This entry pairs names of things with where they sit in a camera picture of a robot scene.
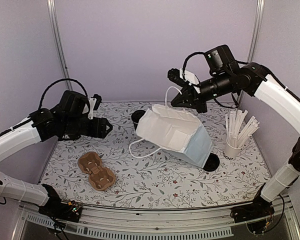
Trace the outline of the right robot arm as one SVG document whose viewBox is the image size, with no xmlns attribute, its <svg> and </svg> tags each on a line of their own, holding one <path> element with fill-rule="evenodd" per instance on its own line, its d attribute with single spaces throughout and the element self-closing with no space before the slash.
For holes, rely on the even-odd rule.
<svg viewBox="0 0 300 240">
<path fill-rule="evenodd" d="M 248 208 L 252 218 L 259 218 L 268 210 L 268 203 L 300 176 L 300 99 L 264 65 L 236 60 L 226 44 L 201 55 L 209 66 L 210 79 L 191 81 L 186 76 L 186 62 L 181 69 L 172 68 L 168 71 L 168 79 L 181 87 L 181 92 L 171 101 L 173 107 L 206 113 L 207 101 L 244 91 L 271 107 L 299 134 L 289 160 L 261 187 L 254 197 L 255 202 Z"/>
</svg>

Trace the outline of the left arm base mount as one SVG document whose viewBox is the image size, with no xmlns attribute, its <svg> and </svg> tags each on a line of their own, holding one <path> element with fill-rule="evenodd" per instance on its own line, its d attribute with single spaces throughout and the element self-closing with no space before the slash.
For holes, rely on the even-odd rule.
<svg viewBox="0 0 300 240">
<path fill-rule="evenodd" d="M 64 203 L 60 199 L 50 198 L 45 205 L 39 206 L 38 212 L 54 219 L 78 223 L 82 205 L 74 200 Z"/>
</svg>

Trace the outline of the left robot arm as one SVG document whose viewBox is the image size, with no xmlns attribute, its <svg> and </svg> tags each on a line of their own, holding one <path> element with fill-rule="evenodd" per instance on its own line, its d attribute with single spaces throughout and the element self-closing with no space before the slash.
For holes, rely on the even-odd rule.
<svg viewBox="0 0 300 240">
<path fill-rule="evenodd" d="M 113 129 L 104 117 L 94 117 L 96 98 L 66 90 L 52 109 L 40 107 L 20 123 L 0 133 L 0 162 L 20 150 L 57 137 L 75 141 L 81 136 L 104 139 Z M 53 216 L 64 213 L 64 205 L 55 189 L 47 184 L 32 184 L 0 171 L 0 197 L 44 206 Z"/>
</svg>

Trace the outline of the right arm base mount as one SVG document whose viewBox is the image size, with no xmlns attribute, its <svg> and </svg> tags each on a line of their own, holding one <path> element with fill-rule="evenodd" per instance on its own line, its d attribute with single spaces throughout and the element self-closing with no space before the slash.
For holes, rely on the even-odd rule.
<svg viewBox="0 0 300 240">
<path fill-rule="evenodd" d="M 263 234 L 272 223 L 275 210 L 271 203 L 252 202 L 231 208 L 235 223 L 246 222 L 247 229 L 255 235 Z"/>
</svg>

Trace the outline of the white paper bag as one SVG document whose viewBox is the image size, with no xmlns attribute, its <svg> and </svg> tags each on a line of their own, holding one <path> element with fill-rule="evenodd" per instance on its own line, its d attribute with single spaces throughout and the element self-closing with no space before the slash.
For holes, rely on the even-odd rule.
<svg viewBox="0 0 300 240">
<path fill-rule="evenodd" d="M 176 110 L 168 106 L 153 104 L 139 119 L 135 133 L 140 137 L 130 143 L 128 149 L 132 154 L 132 145 L 148 141 L 158 149 L 196 167 L 203 168 L 212 152 L 213 143 L 198 117 L 185 109 Z"/>
</svg>

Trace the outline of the black paper coffee cup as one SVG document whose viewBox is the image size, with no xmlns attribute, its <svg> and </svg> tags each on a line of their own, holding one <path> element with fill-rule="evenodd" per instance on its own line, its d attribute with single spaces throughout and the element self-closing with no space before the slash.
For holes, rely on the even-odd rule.
<svg viewBox="0 0 300 240">
<path fill-rule="evenodd" d="M 133 123 L 133 127 L 136 130 L 139 124 L 140 119 L 144 116 L 146 113 L 145 110 L 136 110 L 132 115 L 131 115 L 131 120 Z"/>
</svg>

